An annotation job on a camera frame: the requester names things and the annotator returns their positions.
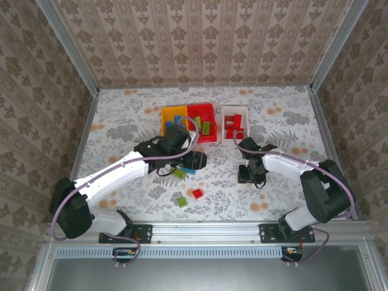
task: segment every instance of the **green block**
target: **green block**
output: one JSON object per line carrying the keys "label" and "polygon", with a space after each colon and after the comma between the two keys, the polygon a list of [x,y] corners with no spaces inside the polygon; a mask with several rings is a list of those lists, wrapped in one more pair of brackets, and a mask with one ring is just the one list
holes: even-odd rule
{"label": "green block", "polygon": [[210,121],[204,121],[204,126],[202,127],[202,134],[203,135],[210,134]]}
{"label": "green block", "polygon": [[178,198],[178,205],[180,208],[187,206],[187,201],[185,197]]}
{"label": "green block", "polygon": [[201,118],[199,116],[195,118],[195,123],[198,125],[198,130],[201,130]]}
{"label": "green block", "polygon": [[176,176],[177,178],[183,180],[184,177],[186,176],[186,172],[185,171],[182,171],[181,169],[176,169],[175,168],[171,168],[170,172],[172,172],[172,174],[174,176]]}

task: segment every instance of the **patterned wallpaper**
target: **patterned wallpaper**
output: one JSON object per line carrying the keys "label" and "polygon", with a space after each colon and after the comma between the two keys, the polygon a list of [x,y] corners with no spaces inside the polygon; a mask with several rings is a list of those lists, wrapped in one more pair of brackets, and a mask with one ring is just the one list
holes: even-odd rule
{"label": "patterned wallpaper", "polygon": [[388,266],[388,1],[370,0],[319,89],[333,140]]}
{"label": "patterned wallpaper", "polygon": [[310,82],[350,0],[54,0],[100,87]]}
{"label": "patterned wallpaper", "polygon": [[22,290],[91,96],[35,1],[0,1],[0,290]]}

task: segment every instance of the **floral tablecloth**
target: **floral tablecloth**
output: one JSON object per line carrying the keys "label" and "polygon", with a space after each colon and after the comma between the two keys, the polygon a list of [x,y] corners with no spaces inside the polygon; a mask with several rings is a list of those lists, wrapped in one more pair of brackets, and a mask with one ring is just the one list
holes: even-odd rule
{"label": "floral tablecloth", "polygon": [[[301,186],[276,173],[265,188],[237,184],[244,160],[233,145],[221,144],[221,106],[249,107],[250,135],[304,159],[326,159],[308,87],[194,87],[110,89],[99,93],[79,177],[117,161],[141,141],[160,134],[161,107],[211,102],[218,123],[218,142],[198,144],[208,156],[206,168],[183,181],[151,173],[107,195],[98,206],[121,209],[136,221],[251,221],[278,219],[303,203]],[[201,189],[196,200],[192,191]],[[188,206],[179,208],[178,198]]]}

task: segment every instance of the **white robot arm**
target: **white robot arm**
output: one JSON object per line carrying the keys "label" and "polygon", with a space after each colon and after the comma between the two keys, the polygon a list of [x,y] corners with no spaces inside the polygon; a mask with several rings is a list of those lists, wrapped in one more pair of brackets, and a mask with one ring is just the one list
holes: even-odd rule
{"label": "white robot arm", "polygon": [[[196,133],[180,125],[173,125],[164,136],[141,142],[133,152],[114,164],[75,181],[61,179],[52,196],[49,211],[54,215],[62,201],[75,189],[81,188],[63,206],[57,222],[67,238],[77,238],[86,232],[120,234],[130,222],[125,213],[95,210],[95,205],[112,190],[129,181],[161,169],[167,164],[200,170],[206,166],[207,156],[202,152],[188,152],[179,158],[169,158],[187,150]],[[133,161],[156,157],[147,161]],[[93,181],[87,187],[80,187]]]}
{"label": "white robot arm", "polygon": [[[303,194],[306,199],[305,204],[286,213],[279,219],[279,235],[285,241],[297,235],[298,231],[305,227],[318,222],[327,223],[351,206],[348,194],[337,182],[323,175],[321,171],[308,166],[307,163],[303,164],[282,156],[280,154],[282,151],[274,145],[269,144],[261,148],[249,137],[243,139],[239,146],[243,157],[247,160],[246,165],[239,166],[239,183],[254,183],[257,186],[266,182],[266,173],[276,172],[302,184]],[[257,153],[260,151],[267,152],[267,154],[260,155]],[[350,189],[335,162],[327,159],[321,163],[308,163],[333,175],[347,189]]]}

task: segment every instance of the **red block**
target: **red block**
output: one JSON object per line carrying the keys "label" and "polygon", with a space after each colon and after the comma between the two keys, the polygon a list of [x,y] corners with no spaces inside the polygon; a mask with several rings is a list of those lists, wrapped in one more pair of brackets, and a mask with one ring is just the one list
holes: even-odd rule
{"label": "red block", "polygon": [[203,196],[204,196],[203,193],[202,193],[202,191],[200,191],[200,189],[194,190],[194,191],[193,191],[193,194],[194,194],[195,199],[200,199],[200,197],[203,197]]}
{"label": "red block", "polygon": [[234,128],[234,116],[225,116],[225,129],[232,129]]}
{"label": "red block", "polygon": [[227,138],[227,139],[232,139],[232,138],[233,138],[234,132],[235,132],[234,129],[228,129],[228,130],[226,131],[226,138]]}
{"label": "red block", "polygon": [[242,133],[244,130],[243,129],[237,129],[238,132],[236,135],[236,139],[244,139],[244,134]]}
{"label": "red block", "polygon": [[240,114],[235,114],[235,121],[234,121],[235,129],[239,129],[241,127],[241,118],[242,116]]}

